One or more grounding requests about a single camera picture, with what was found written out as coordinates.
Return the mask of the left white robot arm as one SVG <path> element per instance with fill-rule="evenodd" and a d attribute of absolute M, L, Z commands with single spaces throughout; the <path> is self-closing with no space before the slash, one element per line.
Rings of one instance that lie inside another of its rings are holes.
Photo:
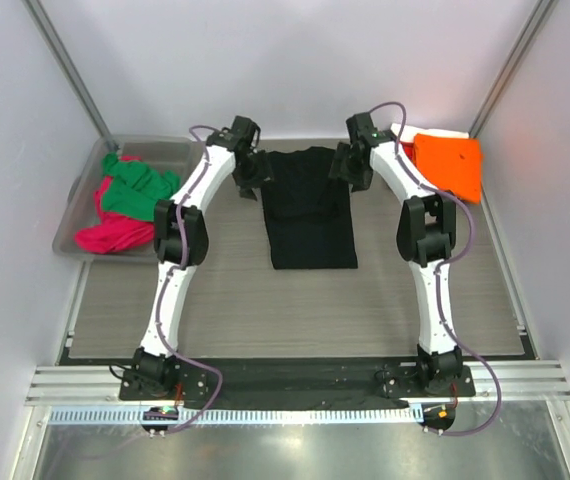
<path fill-rule="evenodd" d="M 190 283 L 209 250 L 205 213 L 222 183 L 231 177 L 243 198 L 273 177 L 266 154 L 258 149 L 261 128 L 237 116 L 229 127 L 214 129 L 202 139 L 204 125 L 190 128 L 202 148 L 195 170 L 169 199 L 154 207 L 153 248 L 158 260 L 158 283 L 146 332 L 130 363 L 116 374 L 123 400 L 202 399 L 213 386 L 221 387 L 220 370 L 178 351 L 177 334 Z"/>

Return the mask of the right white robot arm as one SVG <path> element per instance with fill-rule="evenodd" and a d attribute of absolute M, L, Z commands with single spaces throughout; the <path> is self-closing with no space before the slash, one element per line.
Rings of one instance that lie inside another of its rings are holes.
<path fill-rule="evenodd" d="M 330 177 L 364 191 L 378 174 L 400 203 L 396 245 L 412 272 L 419 309 L 415 379 L 422 392 L 438 395 L 463 375 L 449 290 L 457 240 L 456 202 L 419 172 L 396 134 L 375 127 L 370 113 L 352 115 L 346 127 L 349 140 L 338 144 Z"/>

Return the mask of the black t-shirt blue logo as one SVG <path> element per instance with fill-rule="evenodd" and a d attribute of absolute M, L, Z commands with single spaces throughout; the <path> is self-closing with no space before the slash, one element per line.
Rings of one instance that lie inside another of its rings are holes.
<path fill-rule="evenodd" d="M 334 151 L 272 151 L 274 180 L 261 187 L 276 270 L 356 269 L 349 185 L 329 177 Z"/>

